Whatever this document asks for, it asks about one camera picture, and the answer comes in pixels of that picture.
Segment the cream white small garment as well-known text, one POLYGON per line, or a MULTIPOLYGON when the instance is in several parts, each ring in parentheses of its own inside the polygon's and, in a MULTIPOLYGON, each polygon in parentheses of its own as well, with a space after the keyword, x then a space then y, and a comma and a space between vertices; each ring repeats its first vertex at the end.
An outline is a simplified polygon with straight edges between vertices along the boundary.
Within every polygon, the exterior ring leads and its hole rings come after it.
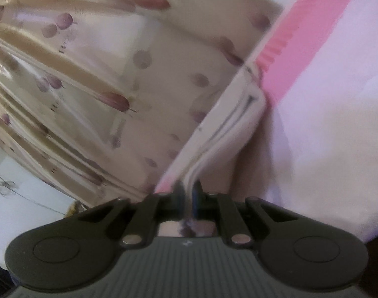
POLYGON ((244 65, 221 94, 210 112, 172 161, 155 187, 155 192, 184 191, 184 212, 179 223, 182 237, 195 237, 193 186, 205 172, 224 165, 248 143, 257 129, 267 101, 261 89, 262 70, 244 65))

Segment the pink and lilac bedsheet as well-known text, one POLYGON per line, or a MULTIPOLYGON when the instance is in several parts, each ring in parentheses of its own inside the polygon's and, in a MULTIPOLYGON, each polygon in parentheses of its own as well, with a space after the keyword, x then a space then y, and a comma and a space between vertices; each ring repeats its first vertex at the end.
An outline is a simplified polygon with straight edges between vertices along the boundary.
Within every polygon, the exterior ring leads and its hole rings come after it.
POLYGON ((296 0, 252 69, 268 110, 236 166, 234 195, 260 196, 364 241, 378 236, 378 0, 296 0))

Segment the beige leaf-patterned curtain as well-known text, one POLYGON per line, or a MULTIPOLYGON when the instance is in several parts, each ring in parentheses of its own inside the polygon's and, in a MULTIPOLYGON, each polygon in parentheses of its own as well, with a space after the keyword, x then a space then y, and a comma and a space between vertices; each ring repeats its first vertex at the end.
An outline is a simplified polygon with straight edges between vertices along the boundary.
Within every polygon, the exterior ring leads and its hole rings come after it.
POLYGON ((0 145, 88 206, 158 183, 273 0, 0 0, 0 145))

